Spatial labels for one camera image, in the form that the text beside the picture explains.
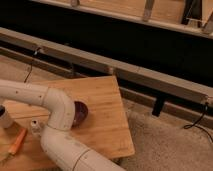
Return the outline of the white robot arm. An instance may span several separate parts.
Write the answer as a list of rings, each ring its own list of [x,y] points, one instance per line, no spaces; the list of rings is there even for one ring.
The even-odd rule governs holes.
[[[74,101],[62,90],[0,80],[0,97],[50,111],[41,133],[41,147],[63,171],[125,171],[70,135],[75,116]]]

